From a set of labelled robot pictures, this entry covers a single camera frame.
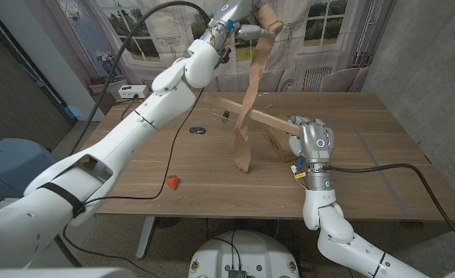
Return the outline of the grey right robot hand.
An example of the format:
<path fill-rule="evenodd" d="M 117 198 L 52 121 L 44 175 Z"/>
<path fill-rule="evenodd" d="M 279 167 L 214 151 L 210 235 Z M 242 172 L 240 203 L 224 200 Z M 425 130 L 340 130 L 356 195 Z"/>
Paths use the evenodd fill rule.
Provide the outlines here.
<path fill-rule="evenodd" d="M 334 132 L 322 119 L 292 116 L 287 120 L 299 127 L 298 135 L 289 136 L 291 151 L 307 163 L 328 163 L 334 150 Z"/>

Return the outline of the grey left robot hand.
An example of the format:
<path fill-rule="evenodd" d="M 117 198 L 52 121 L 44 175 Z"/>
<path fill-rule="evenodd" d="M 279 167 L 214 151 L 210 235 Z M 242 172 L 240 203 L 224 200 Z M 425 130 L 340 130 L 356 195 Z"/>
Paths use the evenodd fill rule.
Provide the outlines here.
<path fill-rule="evenodd" d="M 273 7 L 260 0 L 231 0 L 212 17 L 202 39 L 220 47 L 234 36 L 243 41 L 275 37 L 284 24 Z"/>

